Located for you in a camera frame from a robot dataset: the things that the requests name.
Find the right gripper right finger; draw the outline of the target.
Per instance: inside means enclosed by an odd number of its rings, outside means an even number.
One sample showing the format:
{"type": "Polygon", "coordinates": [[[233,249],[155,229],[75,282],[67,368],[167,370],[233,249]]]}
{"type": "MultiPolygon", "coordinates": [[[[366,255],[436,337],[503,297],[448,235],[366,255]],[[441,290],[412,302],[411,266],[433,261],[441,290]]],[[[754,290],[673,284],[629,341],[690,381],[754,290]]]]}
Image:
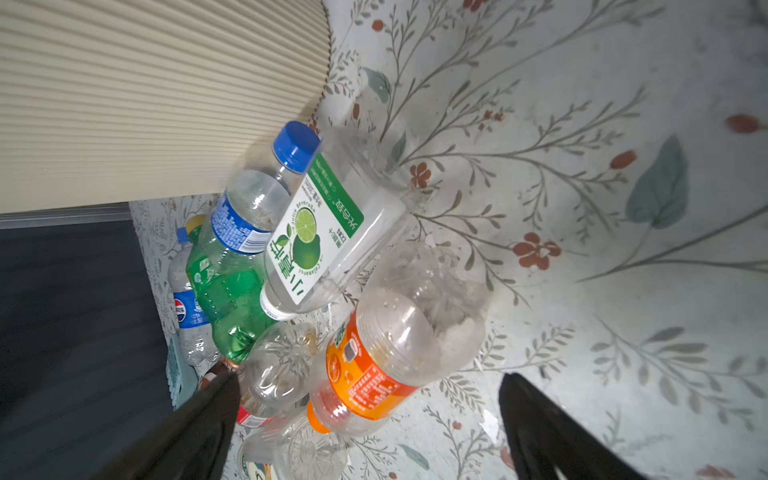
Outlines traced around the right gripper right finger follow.
{"type": "Polygon", "coordinates": [[[503,376],[499,407],[520,479],[640,479],[520,374],[503,376]]]}

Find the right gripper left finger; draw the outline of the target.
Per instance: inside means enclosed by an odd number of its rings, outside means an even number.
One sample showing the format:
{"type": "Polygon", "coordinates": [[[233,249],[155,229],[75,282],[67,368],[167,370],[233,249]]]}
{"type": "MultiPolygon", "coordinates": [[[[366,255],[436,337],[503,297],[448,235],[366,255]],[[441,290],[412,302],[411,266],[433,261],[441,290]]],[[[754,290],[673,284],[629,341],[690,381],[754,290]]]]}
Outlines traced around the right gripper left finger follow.
{"type": "Polygon", "coordinates": [[[220,479],[240,405],[237,376],[225,372],[95,479],[220,479]]]}

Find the pepsi label clear bottle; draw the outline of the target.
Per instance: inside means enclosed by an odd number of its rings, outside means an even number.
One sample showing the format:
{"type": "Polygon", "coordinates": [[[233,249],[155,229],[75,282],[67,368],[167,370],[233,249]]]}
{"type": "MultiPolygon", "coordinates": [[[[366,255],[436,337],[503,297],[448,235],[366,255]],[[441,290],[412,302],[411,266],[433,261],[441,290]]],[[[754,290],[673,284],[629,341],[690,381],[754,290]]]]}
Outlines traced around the pepsi label clear bottle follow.
{"type": "Polygon", "coordinates": [[[182,354],[192,366],[214,363],[219,352],[212,338],[212,327],[186,273],[186,265],[192,251],[192,242],[185,227],[176,231],[180,250],[171,259],[168,281],[173,294],[174,314],[182,354]]]}

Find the orange label clear bottle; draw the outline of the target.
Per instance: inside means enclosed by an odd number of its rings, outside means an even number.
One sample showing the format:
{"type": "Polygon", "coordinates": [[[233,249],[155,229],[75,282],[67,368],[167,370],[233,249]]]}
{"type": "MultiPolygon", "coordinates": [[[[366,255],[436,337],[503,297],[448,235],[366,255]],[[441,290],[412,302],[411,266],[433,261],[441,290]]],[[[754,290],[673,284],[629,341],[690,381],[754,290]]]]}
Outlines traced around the orange label clear bottle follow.
{"type": "Polygon", "coordinates": [[[420,388],[463,368],[485,338],[487,288],[446,247],[405,242],[377,263],[311,370],[307,418],[320,434],[371,434],[420,388]]]}

